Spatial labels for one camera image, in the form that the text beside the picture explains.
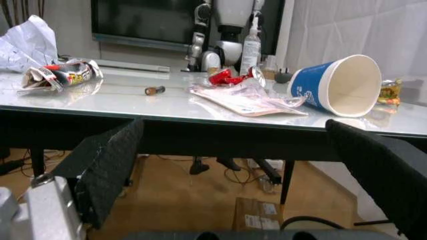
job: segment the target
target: table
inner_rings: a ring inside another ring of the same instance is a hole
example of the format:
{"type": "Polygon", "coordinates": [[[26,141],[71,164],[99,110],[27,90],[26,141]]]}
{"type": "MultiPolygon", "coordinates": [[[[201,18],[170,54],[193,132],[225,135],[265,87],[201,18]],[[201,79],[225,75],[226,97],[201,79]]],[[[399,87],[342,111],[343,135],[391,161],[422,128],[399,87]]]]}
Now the table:
{"type": "MultiPolygon", "coordinates": [[[[145,119],[139,152],[146,154],[285,160],[280,203],[284,204],[295,161],[340,162],[329,146],[325,122],[335,119],[383,136],[403,139],[427,152],[427,107],[402,103],[397,113],[374,109],[342,118],[308,106],[308,116],[237,115],[191,95],[187,86],[203,73],[155,73],[102,68],[98,93],[71,89],[53,96],[17,96],[22,76],[0,73],[0,146],[29,148],[35,174],[43,172],[43,149],[72,150],[85,137],[130,120],[145,119]],[[146,87],[166,92],[145,96],[146,87]]],[[[284,93],[286,85],[268,82],[284,93]]]]}

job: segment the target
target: plastic bag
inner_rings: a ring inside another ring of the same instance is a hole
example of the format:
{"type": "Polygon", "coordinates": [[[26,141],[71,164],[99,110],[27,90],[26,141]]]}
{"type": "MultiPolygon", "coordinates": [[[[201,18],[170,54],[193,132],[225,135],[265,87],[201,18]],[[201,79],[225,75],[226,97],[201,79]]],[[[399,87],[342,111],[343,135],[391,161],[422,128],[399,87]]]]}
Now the plastic bag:
{"type": "Polygon", "coordinates": [[[36,15],[0,37],[0,70],[23,73],[29,67],[58,63],[55,33],[36,15]]]}
{"type": "Polygon", "coordinates": [[[254,78],[248,78],[231,87],[193,84],[188,90],[242,116],[257,117],[277,113],[307,115],[293,109],[304,103],[304,97],[270,97],[254,78]]]}

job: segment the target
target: television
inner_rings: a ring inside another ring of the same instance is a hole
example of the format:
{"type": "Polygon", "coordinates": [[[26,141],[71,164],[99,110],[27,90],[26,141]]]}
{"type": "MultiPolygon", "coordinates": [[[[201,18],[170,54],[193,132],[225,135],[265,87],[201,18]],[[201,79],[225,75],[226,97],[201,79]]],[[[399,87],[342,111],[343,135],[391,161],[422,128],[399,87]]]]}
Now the television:
{"type": "MultiPolygon", "coordinates": [[[[194,10],[200,0],[91,0],[95,41],[186,52],[192,42],[194,10]]],[[[285,0],[265,0],[261,52],[275,55],[285,0]]],[[[249,32],[249,24],[239,36],[249,32]]],[[[220,40],[214,14],[206,36],[213,48],[220,40]]]]}

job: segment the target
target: blue paper cup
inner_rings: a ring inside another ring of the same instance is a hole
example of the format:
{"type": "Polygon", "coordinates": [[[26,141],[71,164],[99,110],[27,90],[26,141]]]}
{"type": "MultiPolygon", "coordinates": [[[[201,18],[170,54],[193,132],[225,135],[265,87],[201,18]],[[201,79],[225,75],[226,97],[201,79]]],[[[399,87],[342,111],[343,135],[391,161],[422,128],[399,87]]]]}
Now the blue paper cup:
{"type": "Polygon", "coordinates": [[[367,114],[381,90],[381,71],[365,55],[351,55],[298,70],[287,88],[293,97],[305,96],[307,104],[337,116],[357,118],[367,114]]]}

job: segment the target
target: wire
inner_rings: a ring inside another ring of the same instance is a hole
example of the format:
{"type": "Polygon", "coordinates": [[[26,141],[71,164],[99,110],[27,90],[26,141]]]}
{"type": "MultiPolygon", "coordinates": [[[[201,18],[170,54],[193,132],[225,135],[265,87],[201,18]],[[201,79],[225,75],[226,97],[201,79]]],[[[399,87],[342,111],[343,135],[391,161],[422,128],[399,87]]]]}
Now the wire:
{"type": "Polygon", "coordinates": [[[328,226],[333,227],[335,229],[345,229],[343,226],[336,224],[335,222],[332,222],[332,221],[329,221],[329,220],[326,220],[326,219],[323,219],[320,217],[294,216],[294,217],[291,217],[291,218],[287,219],[286,221],[284,221],[280,226],[280,230],[283,231],[289,224],[294,223],[294,222],[298,222],[298,221],[317,222],[317,223],[328,225],[328,226]]]}
{"type": "MultiPolygon", "coordinates": [[[[27,149],[20,160],[24,160],[25,161],[25,160],[31,159],[31,156],[27,156],[27,154],[29,152],[30,152],[30,150],[27,149]]],[[[51,151],[45,150],[44,152],[45,153],[54,153],[54,152],[58,152],[58,151],[57,150],[51,150],[51,151]]],[[[45,157],[44,161],[49,161],[49,164],[43,163],[43,165],[44,165],[44,171],[46,171],[47,167],[49,167],[49,166],[57,165],[61,161],[61,159],[58,159],[58,160],[52,160],[52,159],[54,159],[54,158],[62,158],[63,156],[65,156],[65,153],[66,153],[65,150],[62,150],[62,153],[56,154],[56,155],[53,155],[53,156],[46,156],[46,155],[44,155],[44,157],[45,157]]],[[[10,171],[10,172],[4,174],[3,176],[9,175],[9,174],[14,174],[14,173],[17,173],[17,172],[21,172],[22,175],[24,175],[24,176],[26,176],[28,178],[32,178],[32,176],[29,176],[29,175],[25,174],[25,172],[24,172],[24,170],[28,170],[28,169],[32,169],[33,168],[32,166],[24,167],[25,165],[31,165],[31,164],[32,164],[31,162],[24,162],[24,165],[21,166],[20,169],[10,171]]]]}
{"type": "Polygon", "coordinates": [[[184,171],[184,173],[188,175],[190,186],[193,185],[193,178],[190,174],[190,171],[188,169],[185,169],[185,167],[183,167],[177,163],[177,162],[188,162],[188,161],[193,161],[193,160],[191,160],[191,159],[185,159],[185,160],[170,159],[167,157],[162,157],[160,155],[157,155],[157,157],[162,159],[162,160],[169,161],[171,164],[174,164],[174,165],[180,167],[184,171]]]}
{"type": "Polygon", "coordinates": [[[159,159],[163,159],[163,160],[169,160],[169,161],[176,161],[176,162],[190,162],[193,161],[193,159],[172,159],[172,158],[168,158],[168,157],[164,157],[161,155],[156,155],[159,159]]]}
{"type": "MultiPolygon", "coordinates": [[[[190,162],[193,161],[193,159],[173,159],[173,158],[168,158],[168,157],[164,157],[162,155],[156,155],[159,159],[163,159],[163,160],[169,160],[169,161],[175,161],[175,162],[190,162]]],[[[202,160],[207,160],[207,159],[211,159],[211,157],[203,157],[202,160]]]]}
{"type": "Polygon", "coordinates": [[[261,178],[261,177],[264,177],[265,176],[265,174],[263,174],[263,175],[261,175],[261,176],[257,176],[257,177],[253,177],[252,179],[251,179],[251,177],[253,176],[253,174],[251,173],[251,171],[249,170],[249,169],[247,169],[247,168],[245,168],[245,167],[240,167],[242,170],[244,170],[244,171],[246,171],[247,172],[247,177],[246,177],[246,179],[244,180],[244,181],[242,181],[242,180],[240,180],[240,178],[237,176],[237,174],[236,174],[236,171],[232,171],[231,169],[229,169],[229,168],[227,168],[227,169],[225,169],[224,170],[224,177],[228,180],[228,181],[230,181],[230,182],[232,182],[232,183],[235,183],[235,184],[241,184],[242,185],[242,187],[244,187],[246,184],[250,184],[250,183],[252,183],[252,182],[255,182],[256,180],[258,180],[259,178],[261,178]],[[228,171],[232,171],[233,172],[233,175],[234,175],[234,177],[235,177],[235,180],[234,179],[232,179],[230,176],[228,176],[227,175],[227,172],[228,171]]]}

